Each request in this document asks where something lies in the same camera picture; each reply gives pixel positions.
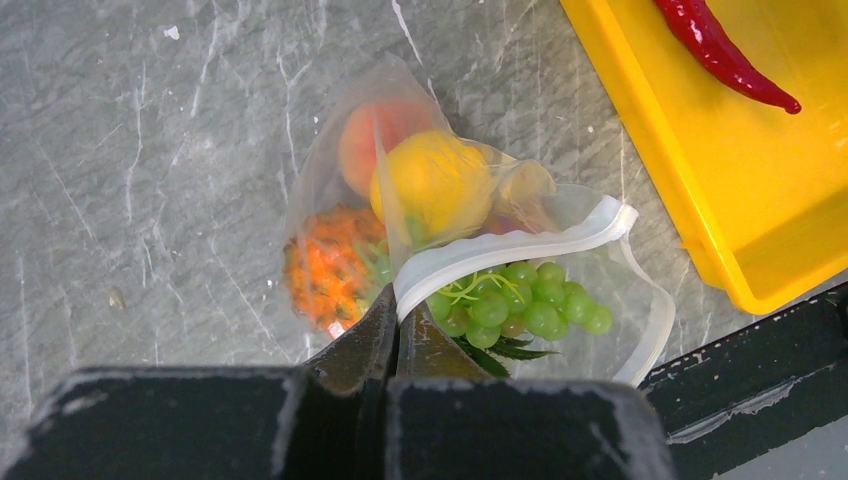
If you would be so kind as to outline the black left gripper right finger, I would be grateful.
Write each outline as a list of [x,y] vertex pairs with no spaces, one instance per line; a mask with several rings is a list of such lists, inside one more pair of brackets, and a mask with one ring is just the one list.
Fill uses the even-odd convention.
[[386,386],[387,479],[673,479],[665,432],[635,388],[616,382],[420,376],[417,317],[395,315]]

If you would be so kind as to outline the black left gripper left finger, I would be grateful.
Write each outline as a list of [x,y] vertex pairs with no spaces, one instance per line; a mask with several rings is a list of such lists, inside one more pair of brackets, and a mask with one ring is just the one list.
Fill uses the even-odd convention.
[[43,401],[9,479],[378,479],[396,301],[297,366],[98,367]]

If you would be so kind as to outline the green toy grape bunch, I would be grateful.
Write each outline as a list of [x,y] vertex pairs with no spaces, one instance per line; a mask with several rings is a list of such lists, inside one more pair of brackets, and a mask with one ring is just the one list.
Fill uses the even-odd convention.
[[606,333],[612,312],[597,303],[559,264],[518,261],[489,267],[439,288],[426,304],[436,324],[473,353],[534,359],[533,340],[563,339],[573,325]]

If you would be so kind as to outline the orange toy pineapple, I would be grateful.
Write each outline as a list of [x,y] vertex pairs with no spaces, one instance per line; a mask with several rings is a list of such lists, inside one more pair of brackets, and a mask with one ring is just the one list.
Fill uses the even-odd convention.
[[[295,310],[308,317],[315,329],[337,338],[364,317],[392,278],[385,228],[365,207],[337,205],[313,215],[284,248],[283,277]],[[448,338],[495,377],[508,376],[505,360],[530,361],[549,354],[531,348],[532,342],[528,350],[548,354],[513,359],[473,353]]]

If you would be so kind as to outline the clear zip top bag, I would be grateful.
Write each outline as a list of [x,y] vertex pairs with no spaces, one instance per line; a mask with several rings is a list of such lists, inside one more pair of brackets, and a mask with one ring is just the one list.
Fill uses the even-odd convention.
[[[632,253],[629,235],[637,211],[607,194],[560,183],[534,160],[518,160],[492,146],[458,136],[437,102],[397,56],[385,56],[342,91],[295,181],[285,220],[285,246],[303,231],[309,217],[337,205],[365,207],[373,212],[370,194],[363,197],[345,182],[337,149],[353,111],[388,98],[422,104],[432,117],[432,130],[452,134],[480,149],[496,179],[489,215],[510,215],[529,229],[494,235],[481,234],[480,227],[462,238],[421,247],[405,243],[391,226],[382,223],[392,270],[392,278],[383,289],[394,292],[396,315],[409,318],[427,314],[437,331],[458,347],[434,323],[425,304],[429,295],[488,267],[552,261],[564,268],[568,280],[582,285],[597,303],[610,309],[612,325],[600,335],[573,325],[559,341],[535,339],[531,348],[546,350],[548,356],[505,360],[508,376],[607,379],[631,385],[641,382],[665,346],[675,307],[670,295],[648,277]],[[386,152],[378,127],[374,127],[374,174],[390,180]]]

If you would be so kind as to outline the purple toy sweet potato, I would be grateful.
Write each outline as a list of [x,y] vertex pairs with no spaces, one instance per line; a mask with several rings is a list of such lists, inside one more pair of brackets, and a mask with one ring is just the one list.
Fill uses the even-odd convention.
[[504,235],[513,231],[529,232],[528,227],[510,215],[492,213],[480,228],[481,234]]

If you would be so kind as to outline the yellow toy pear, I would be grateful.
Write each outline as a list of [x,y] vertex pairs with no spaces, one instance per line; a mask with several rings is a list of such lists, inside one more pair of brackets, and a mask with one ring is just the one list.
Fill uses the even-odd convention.
[[375,173],[370,205],[378,220],[416,246],[449,242],[478,230],[493,203],[496,179],[483,152],[452,134],[414,134],[385,155],[391,176]]

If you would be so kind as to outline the pink toy peach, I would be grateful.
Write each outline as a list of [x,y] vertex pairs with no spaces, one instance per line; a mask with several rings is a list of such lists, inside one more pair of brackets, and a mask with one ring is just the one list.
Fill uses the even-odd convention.
[[402,98],[381,99],[355,109],[345,123],[337,153],[345,182],[363,197],[370,194],[377,163],[374,125],[386,153],[411,135],[434,127],[425,106]]

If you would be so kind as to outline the yellow plastic tray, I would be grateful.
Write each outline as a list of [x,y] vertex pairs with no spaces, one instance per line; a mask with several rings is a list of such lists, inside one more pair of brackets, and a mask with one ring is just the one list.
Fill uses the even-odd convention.
[[703,281],[767,314],[847,267],[847,5],[713,1],[790,115],[710,75],[651,1],[563,9]]

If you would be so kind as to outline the red toy chili pepper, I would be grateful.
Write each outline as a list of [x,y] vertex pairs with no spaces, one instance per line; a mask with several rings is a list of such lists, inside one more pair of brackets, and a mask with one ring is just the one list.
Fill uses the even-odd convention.
[[799,101],[758,71],[729,38],[704,0],[655,0],[667,27],[696,61],[731,90],[790,115],[801,112]]

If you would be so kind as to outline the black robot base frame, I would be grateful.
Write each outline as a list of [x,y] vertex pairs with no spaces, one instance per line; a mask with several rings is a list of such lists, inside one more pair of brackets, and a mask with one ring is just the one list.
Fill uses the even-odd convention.
[[682,479],[847,476],[847,286],[652,370]]

